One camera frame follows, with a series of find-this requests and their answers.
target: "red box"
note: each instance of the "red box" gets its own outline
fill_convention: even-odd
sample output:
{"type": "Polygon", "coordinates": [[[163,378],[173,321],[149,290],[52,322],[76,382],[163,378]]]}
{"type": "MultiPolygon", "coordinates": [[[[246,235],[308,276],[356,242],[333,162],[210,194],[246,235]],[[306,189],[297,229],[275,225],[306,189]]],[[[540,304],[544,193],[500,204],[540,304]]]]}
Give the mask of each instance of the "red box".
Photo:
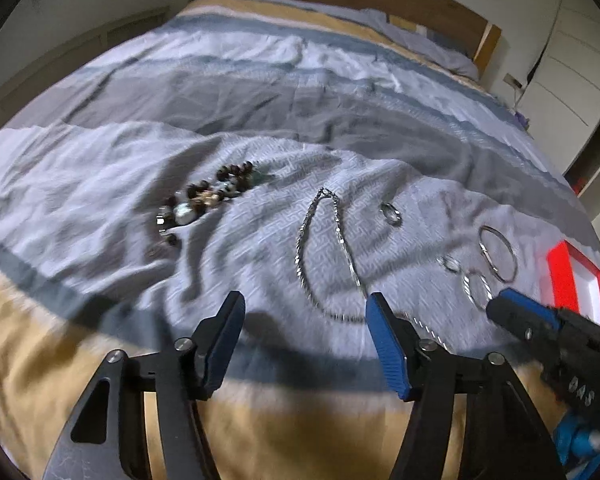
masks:
{"type": "Polygon", "coordinates": [[[554,305],[577,312],[600,325],[600,269],[566,240],[546,256],[554,305]]]}

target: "white wardrobe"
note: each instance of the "white wardrobe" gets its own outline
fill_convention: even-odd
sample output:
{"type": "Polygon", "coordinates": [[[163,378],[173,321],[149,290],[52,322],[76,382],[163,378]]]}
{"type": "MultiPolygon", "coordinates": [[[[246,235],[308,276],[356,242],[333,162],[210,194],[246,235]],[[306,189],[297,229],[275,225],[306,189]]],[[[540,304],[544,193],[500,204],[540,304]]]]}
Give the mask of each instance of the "white wardrobe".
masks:
{"type": "Polygon", "coordinates": [[[518,109],[528,132],[565,172],[600,122],[600,10],[562,0],[538,70],[518,109]]]}

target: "silver ring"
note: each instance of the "silver ring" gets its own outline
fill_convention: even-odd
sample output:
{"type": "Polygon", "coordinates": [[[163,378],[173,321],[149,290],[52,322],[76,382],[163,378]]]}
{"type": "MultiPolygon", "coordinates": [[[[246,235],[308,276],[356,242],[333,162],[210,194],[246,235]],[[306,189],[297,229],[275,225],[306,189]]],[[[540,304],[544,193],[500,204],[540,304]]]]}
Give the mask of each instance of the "silver ring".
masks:
{"type": "Polygon", "coordinates": [[[449,256],[448,254],[446,256],[439,256],[436,258],[436,260],[438,261],[438,263],[440,265],[445,267],[446,270],[448,270],[449,272],[452,272],[454,274],[457,274],[458,272],[460,272],[462,270],[462,267],[460,266],[460,262],[458,260],[456,260],[454,257],[449,256]]]}
{"type": "Polygon", "coordinates": [[[478,229],[478,243],[480,244],[480,252],[482,253],[482,256],[484,256],[484,259],[487,260],[487,264],[491,268],[491,272],[493,273],[493,275],[499,281],[501,281],[502,283],[513,283],[513,281],[516,279],[516,276],[518,275],[518,259],[516,258],[516,253],[513,250],[513,247],[511,246],[511,243],[509,242],[509,240],[507,240],[507,238],[505,237],[505,235],[502,234],[500,231],[498,231],[496,228],[493,228],[493,227],[488,226],[488,225],[481,225],[480,228],[478,229]],[[503,278],[500,275],[500,271],[498,270],[498,267],[496,267],[493,264],[493,260],[491,259],[491,255],[489,254],[489,251],[487,250],[486,245],[482,241],[482,234],[485,231],[488,231],[491,234],[493,234],[496,237],[498,237],[498,239],[507,248],[507,251],[509,251],[509,254],[511,254],[511,259],[513,260],[513,275],[508,280],[506,280],[505,278],[503,278]]]}
{"type": "Polygon", "coordinates": [[[487,301],[491,301],[493,299],[493,294],[491,293],[491,287],[489,286],[489,283],[487,282],[487,278],[484,277],[484,274],[481,273],[479,270],[477,269],[469,269],[469,270],[462,270],[461,271],[461,275],[462,275],[462,288],[464,289],[464,293],[467,295],[467,297],[469,298],[469,301],[471,301],[474,304],[474,307],[477,308],[478,310],[486,310],[487,306],[481,306],[480,304],[478,304],[477,301],[475,301],[474,295],[471,292],[471,277],[472,276],[477,276],[478,278],[480,278],[480,281],[482,282],[482,286],[484,287],[484,295],[487,297],[487,301]]]}
{"type": "Polygon", "coordinates": [[[384,219],[389,225],[397,227],[402,223],[402,215],[400,211],[398,211],[393,204],[388,202],[380,203],[380,211],[384,215],[384,219]]]}

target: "silver chain necklace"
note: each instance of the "silver chain necklace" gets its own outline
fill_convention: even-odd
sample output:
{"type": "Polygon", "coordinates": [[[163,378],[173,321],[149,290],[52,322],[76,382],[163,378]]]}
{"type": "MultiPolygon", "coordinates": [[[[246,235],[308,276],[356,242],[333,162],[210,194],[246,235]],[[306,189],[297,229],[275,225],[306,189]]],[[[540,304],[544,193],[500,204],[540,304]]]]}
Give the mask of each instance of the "silver chain necklace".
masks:
{"type": "MultiPolygon", "coordinates": [[[[344,251],[344,254],[347,258],[347,263],[349,264],[349,272],[351,273],[351,277],[353,278],[353,281],[356,283],[356,288],[358,289],[358,291],[360,292],[360,295],[363,297],[363,299],[366,303],[366,298],[368,295],[366,293],[365,286],[360,281],[360,277],[358,276],[358,273],[356,271],[356,266],[353,263],[353,258],[351,257],[351,253],[349,251],[349,247],[347,245],[347,242],[344,239],[344,232],[342,229],[342,220],[340,217],[340,209],[339,209],[340,198],[333,191],[331,191],[325,187],[321,187],[318,190],[318,193],[316,193],[316,195],[314,196],[314,199],[311,200],[311,203],[309,204],[309,209],[307,210],[306,215],[304,215],[304,220],[302,221],[302,225],[300,226],[300,230],[298,231],[298,238],[296,239],[296,259],[295,259],[296,274],[298,275],[298,279],[300,280],[300,285],[302,286],[302,289],[304,290],[304,293],[306,294],[306,296],[309,299],[309,301],[311,302],[311,304],[318,311],[320,311],[320,313],[322,313],[325,317],[328,317],[329,319],[333,319],[334,321],[339,321],[339,322],[343,322],[343,323],[364,324],[365,316],[362,314],[339,314],[337,312],[333,312],[331,310],[324,308],[320,304],[320,302],[317,300],[317,298],[314,296],[314,294],[311,290],[311,287],[309,286],[309,281],[307,280],[306,275],[304,273],[304,263],[302,262],[302,258],[304,256],[304,246],[306,244],[306,240],[308,237],[309,224],[311,223],[311,220],[313,219],[313,217],[315,215],[315,211],[317,210],[318,203],[323,198],[331,199],[331,202],[333,204],[333,219],[335,220],[335,224],[336,224],[336,236],[338,237],[338,243],[342,247],[342,250],[344,251]]],[[[399,312],[394,312],[394,314],[398,317],[408,320],[412,324],[419,326],[421,329],[423,329],[425,332],[427,332],[427,334],[429,334],[431,336],[431,338],[433,338],[435,341],[439,342],[446,350],[448,350],[446,344],[442,341],[440,336],[438,334],[436,334],[435,332],[433,332],[433,330],[430,329],[425,323],[421,322],[421,320],[419,320],[415,316],[412,316],[409,312],[406,312],[403,310],[401,310],[399,312]]]]}

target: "bed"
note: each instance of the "bed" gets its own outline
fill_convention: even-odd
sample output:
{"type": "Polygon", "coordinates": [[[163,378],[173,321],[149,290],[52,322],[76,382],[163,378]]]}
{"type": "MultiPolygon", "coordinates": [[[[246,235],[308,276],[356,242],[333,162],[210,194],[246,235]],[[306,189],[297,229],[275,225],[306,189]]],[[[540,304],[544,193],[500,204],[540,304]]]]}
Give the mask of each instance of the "bed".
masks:
{"type": "MultiPolygon", "coordinates": [[[[42,476],[108,351],[166,348],[240,290],[240,341],[199,403],[221,477],[388,478],[410,407],[387,390],[366,327],[314,308],[296,275],[296,237],[322,186],[340,197],[367,290],[452,352],[501,352],[554,427],[564,406],[538,366],[438,262],[476,267],[496,294],[504,285],[477,243],[488,224],[516,251],[512,286],[536,300],[552,302],[545,256],[561,240],[600,269],[576,196],[478,83],[498,35],[452,0],[196,0],[18,113],[0,131],[0,443],[14,462],[42,476]],[[254,186],[165,243],[165,198],[246,160],[254,186]],[[400,226],[384,221],[383,200],[400,226]]],[[[326,205],[304,270],[329,312],[363,311],[326,205]]],[[[160,479],[151,396],[146,418],[160,479]]],[[[462,432],[459,399],[446,478],[462,432]]]]}

